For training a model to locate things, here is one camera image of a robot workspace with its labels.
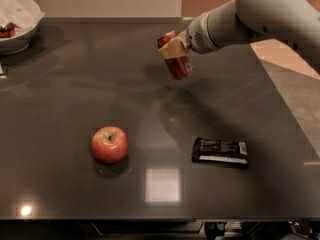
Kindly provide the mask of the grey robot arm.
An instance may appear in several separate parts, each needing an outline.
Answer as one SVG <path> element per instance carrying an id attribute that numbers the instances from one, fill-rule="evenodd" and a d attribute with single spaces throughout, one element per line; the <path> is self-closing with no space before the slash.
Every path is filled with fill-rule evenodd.
<path id="1" fill-rule="evenodd" d="M 164 59 L 190 50 L 207 54 L 223 47 L 276 39 L 314 69 L 320 67 L 320 12 L 307 0 L 232 0 L 194 18 L 164 44 Z"/>

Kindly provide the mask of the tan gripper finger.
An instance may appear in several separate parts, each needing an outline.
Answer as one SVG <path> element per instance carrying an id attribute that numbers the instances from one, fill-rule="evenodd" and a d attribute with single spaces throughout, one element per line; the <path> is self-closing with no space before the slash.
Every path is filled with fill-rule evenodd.
<path id="1" fill-rule="evenodd" d="M 171 31 L 158 39 L 158 51 L 163 59 L 186 56 L 191 49 L 191 41 L 186 31 Z"/>

